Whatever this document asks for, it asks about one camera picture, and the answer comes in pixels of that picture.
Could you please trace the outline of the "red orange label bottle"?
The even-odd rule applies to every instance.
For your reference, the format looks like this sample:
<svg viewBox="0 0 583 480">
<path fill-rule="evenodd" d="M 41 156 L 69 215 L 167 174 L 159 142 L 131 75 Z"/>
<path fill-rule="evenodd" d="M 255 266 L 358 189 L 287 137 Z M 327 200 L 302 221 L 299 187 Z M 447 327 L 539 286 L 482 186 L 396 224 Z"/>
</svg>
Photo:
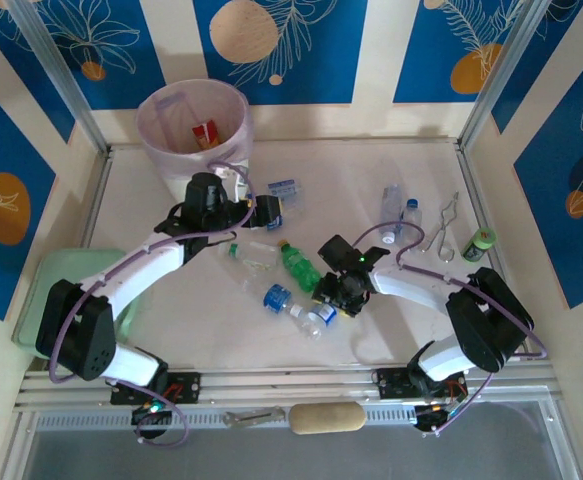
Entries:
<svg viewBox="0 0 583 480">
<path fill-rule="evenodd" d="M 201 150 L 210 150 L 221 144 L 217 125 L 214 120 L 207 120 L 192 128 L 197 145 Z"/>
</svg>

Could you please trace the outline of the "clear bottle green label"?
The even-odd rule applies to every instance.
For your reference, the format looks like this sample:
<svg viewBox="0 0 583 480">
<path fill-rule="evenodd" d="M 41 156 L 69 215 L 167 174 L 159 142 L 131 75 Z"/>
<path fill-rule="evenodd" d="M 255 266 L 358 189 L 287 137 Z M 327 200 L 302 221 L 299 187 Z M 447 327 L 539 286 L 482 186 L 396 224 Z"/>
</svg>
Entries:
<svg viewBox="0 0 583 480">
<path fill-rule="evenodd" d="M 276 247 L 253 241 L 223 243 L 219 246 L 219 254 L 225 264 L 235 271 L 273 271 L 279 257 Z"/>
</svg>

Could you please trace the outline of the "light green plastic tray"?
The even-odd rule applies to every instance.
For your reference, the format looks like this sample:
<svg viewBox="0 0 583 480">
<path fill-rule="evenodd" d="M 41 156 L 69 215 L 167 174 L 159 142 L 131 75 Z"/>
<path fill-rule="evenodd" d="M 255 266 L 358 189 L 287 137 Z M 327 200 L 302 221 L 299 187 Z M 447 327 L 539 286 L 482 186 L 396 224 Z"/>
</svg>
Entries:
<svg viewBox="0 0 583 480">
<path fill-rule="evenodd" d="M 13 343 L 37 358 L 36 340 L 49 290 L 59 280 L 77 282 L 107 269 L 122 259 L 120 249 L 68 248 L 53 251 L 39 263 L 12 334 Z"/>
</svg>

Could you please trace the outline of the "beige sponge pad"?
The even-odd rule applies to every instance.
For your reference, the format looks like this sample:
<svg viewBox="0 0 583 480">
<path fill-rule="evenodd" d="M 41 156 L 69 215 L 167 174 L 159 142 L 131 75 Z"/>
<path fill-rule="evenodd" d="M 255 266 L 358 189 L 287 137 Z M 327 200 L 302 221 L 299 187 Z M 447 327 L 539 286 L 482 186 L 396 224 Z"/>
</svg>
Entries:
<svg viewBox="0 0 583 480">
<path fill-rule="evenodd" d="M 366 423 L 366 414 L 357 402 L 294 405 L 288 414 L 290 429 L 297 435 L 353 432 Z"/>
</svg>

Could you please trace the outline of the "aluminium right frame post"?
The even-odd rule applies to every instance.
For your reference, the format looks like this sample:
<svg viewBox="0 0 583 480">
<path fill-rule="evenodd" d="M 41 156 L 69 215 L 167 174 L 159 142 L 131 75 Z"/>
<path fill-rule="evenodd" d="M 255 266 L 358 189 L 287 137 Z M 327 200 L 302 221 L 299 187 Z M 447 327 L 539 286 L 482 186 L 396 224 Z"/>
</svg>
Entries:
<svg viewBox="0 0 583 480">
<path fill-rule="evenodd" d="M 551 0 L 524 0 L 520 15 L 513 24 L 500 55 L 457 138 L 459 151 L 463 154 L 468 153 L 490 117 L 495 102 L 507 85 L 550 2 Z"/>
</svg>

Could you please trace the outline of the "clear bottle white cap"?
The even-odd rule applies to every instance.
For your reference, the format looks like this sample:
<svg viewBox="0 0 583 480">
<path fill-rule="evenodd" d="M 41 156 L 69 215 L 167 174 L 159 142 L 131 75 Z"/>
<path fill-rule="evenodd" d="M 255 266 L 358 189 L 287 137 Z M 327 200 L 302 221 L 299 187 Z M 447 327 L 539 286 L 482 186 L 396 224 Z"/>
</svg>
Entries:
<svg viewBox="0 0 583 480">
<path fill-rule="evenodd" d="M 391 184 L 384 188 L 381 200 L 380 228 L 381 240 L 385 244 L 393 244 L 396 239 L 397 222 L 402 213 L 402 189 L 398 184 Z"/>
</svg>

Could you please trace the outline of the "aluminium right side rail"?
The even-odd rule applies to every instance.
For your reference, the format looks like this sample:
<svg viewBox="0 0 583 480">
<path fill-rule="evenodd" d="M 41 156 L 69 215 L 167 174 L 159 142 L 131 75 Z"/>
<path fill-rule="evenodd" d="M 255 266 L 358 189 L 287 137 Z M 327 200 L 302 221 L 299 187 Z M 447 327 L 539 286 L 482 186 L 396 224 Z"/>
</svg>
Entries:
<svg viewBox="0 0 583 480">
<path fill-rule="evenodd" d="M 456 145 L 456 154 L 458 158 L 459 167 L 466 184 L 467 192 L 474 210 L 474 214 L 479 227 L 492 228 L 489 212 L 486 202 L 483 198 L 483 193 L 480 188 L 480 183 L 477 175 L 474 172 L 469 155 L 459 146 Z M 490 266 L 504 279 L 507 279 L 507 272 L 503 263 L 502 255 L 498 245 L 491 247 L 487 253 Z"/>
</svg>

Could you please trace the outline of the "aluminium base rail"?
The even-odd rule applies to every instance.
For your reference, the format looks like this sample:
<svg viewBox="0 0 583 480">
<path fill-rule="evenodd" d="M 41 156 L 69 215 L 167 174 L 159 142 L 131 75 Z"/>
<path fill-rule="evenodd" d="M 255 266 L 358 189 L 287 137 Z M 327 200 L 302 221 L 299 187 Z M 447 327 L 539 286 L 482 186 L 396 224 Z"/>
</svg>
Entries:
<svg viewBox="0 0 583 480">
<path fill-rule="evenodd" d="M 289 410 L 297 404 L 357 402 L 369 425 L 415 423 L 414 400 L 382 400 L 372 373 L 376 369 L 231 371 L 201 374 L 201 391 L 195 404 L 177 405 L 173 414 L 147 429 L 223 428 L 226 411 L 239 412 L 281 407 L 284 422 L 259 425 L 283 427 Z M 548 363 L 515 362 L 494 377 L 477 370 L 464 373 L 468 399 L 461 405 L 481 402 L 521 407 L 538 406 L 538 423 L 550 433 L 566 431 L 561 392 Z M 53 384 L 43 371 L 25 375 L 10 418 L 12 429 L 35 430 L 131 430 L 132 412 L 139 406 L 112 405 L 112 388 L 103 380 L 71 380 Z"/>
</svg>

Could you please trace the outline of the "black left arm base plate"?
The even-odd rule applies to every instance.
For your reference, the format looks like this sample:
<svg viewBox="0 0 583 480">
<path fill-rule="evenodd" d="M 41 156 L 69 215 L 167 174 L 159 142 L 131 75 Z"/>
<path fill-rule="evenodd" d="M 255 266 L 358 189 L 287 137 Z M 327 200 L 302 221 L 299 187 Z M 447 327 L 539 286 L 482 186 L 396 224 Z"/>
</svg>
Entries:
<svg viewBox="0 0 583 480">
<path fill-rule="evenodd" d="M 165 397 L 176 405 L 195 404 L 201 391 L 201 374 L 198 372 L 171 372 L 157 374 L 147 389 Z M 155 400 L 150 394 L 129 386 L 117 384 L 112 388 L 110 403 L 112 405 L 139 406 Z"/>
</svg>

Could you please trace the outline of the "aluminium frame post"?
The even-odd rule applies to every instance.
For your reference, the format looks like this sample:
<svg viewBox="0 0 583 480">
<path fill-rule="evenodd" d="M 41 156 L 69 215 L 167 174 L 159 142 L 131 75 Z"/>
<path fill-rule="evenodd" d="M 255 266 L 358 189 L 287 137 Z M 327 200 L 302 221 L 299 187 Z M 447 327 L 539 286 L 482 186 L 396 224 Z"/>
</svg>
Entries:
<svg viewBox="0 0 583 480">
<path fill-rule="evenodd" d="M 551 0 L 524 0 L 520 15 L 513 24 L 500 55 L 457 138 L 459 151 L 463 154 L 468 153 L 490 117 L 495 102 L 507 85 L 550 2 Z"/>
<path fill-rule="evenodd" d="M 18 29 L 76 122 L 82 127 L 97 151 L 107 153 L 108 142 L 91 114 L 91 108 L 70 68 L 33 4 L 28 0 L 5 0 L 5 3 Z"/>
</svg>

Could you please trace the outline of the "aluminium left side rail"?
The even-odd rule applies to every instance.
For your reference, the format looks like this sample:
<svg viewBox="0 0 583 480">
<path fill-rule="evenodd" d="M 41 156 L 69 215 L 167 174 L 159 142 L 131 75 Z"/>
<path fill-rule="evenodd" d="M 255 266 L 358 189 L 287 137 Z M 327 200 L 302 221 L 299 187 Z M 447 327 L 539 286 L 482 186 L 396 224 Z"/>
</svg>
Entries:
<svg viewBox="0 0 583 480">
<path fill-rule="evenodd" d="M 108 146 L 106 151 L 97 157 L 95 173 L 89 180 L 85 205 L 84 220 L 80 232 L 78 246 L 88 248 L 95 231 L 96 222 L 104 198 L 106 186 L 113 162 L 113 148 Z"/>
</svg>

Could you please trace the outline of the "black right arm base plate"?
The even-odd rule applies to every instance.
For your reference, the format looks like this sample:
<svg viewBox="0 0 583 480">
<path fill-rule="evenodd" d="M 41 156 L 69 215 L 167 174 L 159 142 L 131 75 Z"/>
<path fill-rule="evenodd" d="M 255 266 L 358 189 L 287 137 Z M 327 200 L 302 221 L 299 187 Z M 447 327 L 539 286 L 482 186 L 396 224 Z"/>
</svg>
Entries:
<svg viewBox="0 0 583 480">
<path fill-rule="evenodd" d="M 456 373 L 435 381 L 419 368 L 380 368 L 374 372 L 381 399 L 463 400 L 468 396 L 464 380 L 462 374 Z"/>
</svg>

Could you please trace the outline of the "aluminium left frame post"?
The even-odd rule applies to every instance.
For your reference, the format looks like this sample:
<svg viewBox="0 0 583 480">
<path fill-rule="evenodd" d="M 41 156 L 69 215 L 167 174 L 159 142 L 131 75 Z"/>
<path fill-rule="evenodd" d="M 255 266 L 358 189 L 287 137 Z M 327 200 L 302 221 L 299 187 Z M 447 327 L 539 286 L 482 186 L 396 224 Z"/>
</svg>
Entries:
<svg viewBox="0 0 583 480">
<path fill-rule="evenodd" d="M 91 114 L 91 108 L 70 68 L 33 4 L 28 0 L 5 0 L 5 3 L 18 29 L 76 122 L 82 127 L 97 151 L 107 153 L 108 142 Z"/>
</svg>

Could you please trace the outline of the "translucent pink bucket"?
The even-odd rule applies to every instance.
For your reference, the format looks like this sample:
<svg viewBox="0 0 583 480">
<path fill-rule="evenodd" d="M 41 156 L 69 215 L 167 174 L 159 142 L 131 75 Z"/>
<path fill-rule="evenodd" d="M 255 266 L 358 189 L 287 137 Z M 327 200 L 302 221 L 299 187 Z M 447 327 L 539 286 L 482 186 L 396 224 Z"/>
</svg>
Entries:
<svg viewBox="0 0 583 480">
<path fill-rule="evenodd" d="M 194 129 L 212 121 L 220 144 L 207 150 Z M 212 161 L 242 164 L 251 156 L 254 122 L 239 90 L 213 79 L 169 84 L 137 109 L 136 128 L 145 152 L 165 179 L 183 180 Z"/>
</svg>

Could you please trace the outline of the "green bottle yellow cap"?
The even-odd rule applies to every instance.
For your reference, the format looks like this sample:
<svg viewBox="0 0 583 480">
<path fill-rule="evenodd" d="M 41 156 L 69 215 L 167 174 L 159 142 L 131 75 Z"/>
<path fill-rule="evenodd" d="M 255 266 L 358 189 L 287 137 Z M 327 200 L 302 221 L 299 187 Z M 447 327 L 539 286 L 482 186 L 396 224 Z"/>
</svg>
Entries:
<svg viewBox="0 0 583 480">
<path fill-rule="evenodd" d="M 302 250 L 292 246 L 287 240 L 281 240 L 278 247 L 285 270 L 304 292 L 312 294 L 322 278 L 321 273 Z"/>
</svg>

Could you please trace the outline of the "flat metal bracket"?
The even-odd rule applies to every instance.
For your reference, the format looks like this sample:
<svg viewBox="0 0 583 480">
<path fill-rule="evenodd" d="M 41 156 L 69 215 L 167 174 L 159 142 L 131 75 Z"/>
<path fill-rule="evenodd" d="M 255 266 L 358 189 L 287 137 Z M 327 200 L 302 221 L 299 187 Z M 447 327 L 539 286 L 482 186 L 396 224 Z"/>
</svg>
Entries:
<svg viewBox="0 0 583 480">
<path fill-rule="evenodd" d="M 249 411 L 226 411 L 222 421 L 228 428 L 246 428 L 263 424 L 284 422 L 286 412 L 281 407 L 259 408 Z"/>
</svg>

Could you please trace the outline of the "small clear bottle blue cap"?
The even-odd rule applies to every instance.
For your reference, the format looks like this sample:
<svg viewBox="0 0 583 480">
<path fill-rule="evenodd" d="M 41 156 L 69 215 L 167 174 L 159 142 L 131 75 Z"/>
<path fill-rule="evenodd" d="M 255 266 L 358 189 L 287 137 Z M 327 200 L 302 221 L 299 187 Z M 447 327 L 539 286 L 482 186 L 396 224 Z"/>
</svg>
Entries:
<svg viewBox="0 0 583 480">
<path fill-rule="evenodd" d="M 416 241 L 420 232 L 418 227 L 422 222 L 422 211 L 420 209 L 419 201 L 416 198 L 410 198 L 406 202 L 406 206 L 402 211 L 401 220 L 401 237 L 407 243 Z"/>
</svg>

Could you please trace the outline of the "white round bin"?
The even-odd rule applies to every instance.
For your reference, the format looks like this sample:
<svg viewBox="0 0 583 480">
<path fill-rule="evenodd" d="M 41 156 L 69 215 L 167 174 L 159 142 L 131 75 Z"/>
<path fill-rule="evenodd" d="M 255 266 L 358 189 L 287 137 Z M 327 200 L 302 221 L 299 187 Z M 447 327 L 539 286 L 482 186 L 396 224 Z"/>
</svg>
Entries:
<svg viewBox="0 0 583 480">
<path fill-rule="evenodd" d="M 248 168 L 248 161 L 244 160 L 235 165 L 243 165 L 244 167 Z M 215 174 L 216 167 L 224 167 L 224 166 L 212 166 L 207 167 L 206 165 L 202 165 L 202 169 L 192 170 L 189 169 L 184 173 L 177 173 L 177 174 L 164 174 L 163 180 L 165 185 L 167 186 L 168 190 L 172 194 L 172 196 L 178 201 L 183 201 L 185 198 L 186 187 L 188 183 L 191 181 L 192 176 L 194 173 L 213 173 Z"/>
</svg>

